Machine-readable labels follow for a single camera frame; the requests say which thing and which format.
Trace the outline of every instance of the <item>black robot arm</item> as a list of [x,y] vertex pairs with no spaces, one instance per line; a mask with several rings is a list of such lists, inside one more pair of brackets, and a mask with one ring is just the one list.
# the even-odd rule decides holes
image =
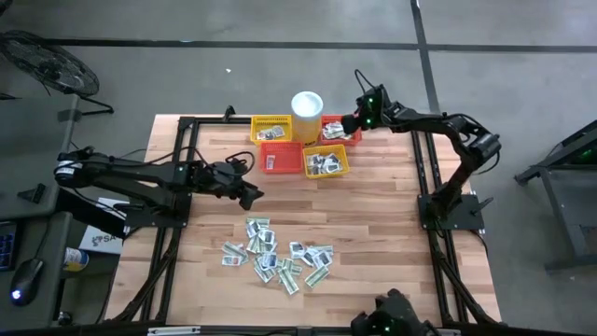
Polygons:
[[249,168],[246,160],[239,160],[237,156],[215,163],[197,160],[155,164],[109,157],[85,147],[61,153],[54,175],[65,188],[95,186],[129,196],[135,202],[121,206],[121,210],[145,212],[157,220],[152,219],[153,225],[167,227],[170,219],[181,215],[179,199],[182,195],[199,193],[239,199],[239,205],[245,210],[263,196],[257,186],[243,180]]
[[353,115],[342,118],[345,133],[358,129],[388,127],[393,133],[420,131],[446,135],[461,160],[450,180],[431,195],[427,215],[446,219],[461,201],[462,187],[468,178],[494,155],[499,155],[499,135],[492,134],[474,119],[463,115],[421,114],[399,102],[391,102],[383,85],[365,91],[356,99]]

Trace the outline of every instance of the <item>black metal frame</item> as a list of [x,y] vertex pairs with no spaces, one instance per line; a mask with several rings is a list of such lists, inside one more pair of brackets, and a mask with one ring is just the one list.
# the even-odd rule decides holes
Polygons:
[[552,186],[551,171],[555,170],[586,170],[586,165],[571,164],[570,160],[597,146],[597,120],[583,127],[574,134],[562,140],[541,162],[532,165],[514,179],[521,186],[526,186],[529,180],[541,177],[543,186],[549,198],[549,203],[558,223],[562,225],[574,251],[571,259],[557,260],[545,264],[548,273],[560,270],[597,265],[597,254],[591,254],[585,239],[584,226],[570,225],[566,222],[562,212],[563,203],[559,200]]

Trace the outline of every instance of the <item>concrete floor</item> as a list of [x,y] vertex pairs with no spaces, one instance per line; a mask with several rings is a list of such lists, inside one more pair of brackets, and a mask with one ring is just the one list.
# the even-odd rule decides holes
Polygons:
[[[591,0],[421,0],[421,11],[428,43],[597,44]],[[0,29],[54,38],[417,42],[409,0],[20,0]],[[241,114],[283,114],[303,90],[320,93],[326,113],[348,113],[359,94],[355,68],[384,83],[394,99],[429,110],[416,50],[67,49],[101,80],[95,98],[117,110],[83,119],[76,129],[80,146],[104,153],[144,147],[159,113],[222,113],[234,105]],[[469,114],[502,135],[500,164],[472,185],[495,198],[483,215],[504,321],[595,333],[597,274],[544,272],[545,262],[570,249],[541,184],[522,188],[512,176],[595,119],[597,54],[430,52],[430,59],[441,110]],[[1,92],[46,94],[6,62],[0,74]],[[99,312],[104,292],[96,288],[108,279],[92,281],[71,294],[77,323],[93,322]]]

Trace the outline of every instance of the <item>wooden table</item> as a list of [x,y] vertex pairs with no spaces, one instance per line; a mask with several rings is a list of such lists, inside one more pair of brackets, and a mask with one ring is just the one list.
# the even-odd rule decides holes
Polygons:
[[[156,116],[147,160],[173,150],[179,117]],[[458,166],[458,157],[443,136],[436,137],[436,147],[447,179]],[[246,180],[258,185],[265,196],[248,212],[228,199],[194,195],[180,242],[168,323],[348,327],[358,313],[374,309],[377,295],[395,287],[408,295],[421,320],[439,325],[429,245],[419,227],[415,202],[419,184],[410,135],[368,131],[358,146],[346,149],[351,172],[338,178],[265,175],[256,165]],[[248,125],[202,125],[199,150],[208,161],[241,150],[258,154],[249,141]],[[428,185],[433,190],[433,181],[429,179]],[[300,292],[290,297],[277,279],[264,284],[252,263],[221,266],[220,248],[226,241],[248,242],[244,222],[249,216],[271,218],[281,256],[288,255],[290,241],[334,245],[330,276],[311,290],[304,278],[312,269],[306,268],[298,280]],[[145,228],[125,242],[106,318],[120,313],[146,280],[155,235],[155,229]],[[486,312],[499,320],[479,238],[455,231],[453,239],[464,283]],[[451,313],[456,316],[447,279],[446,283]],[[160,289],[152,316],[159,298]]]

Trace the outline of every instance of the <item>black mount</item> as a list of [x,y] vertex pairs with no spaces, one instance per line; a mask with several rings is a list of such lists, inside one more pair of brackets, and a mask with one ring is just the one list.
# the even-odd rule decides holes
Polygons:
[[454,206],[446,219],[436,219],[429,215],[432,195],[419,195],[419,218],[424,230],[482,230],[485,229],[481,209],[489,202],[479,202],[477,195],[461,195],[460,203]]

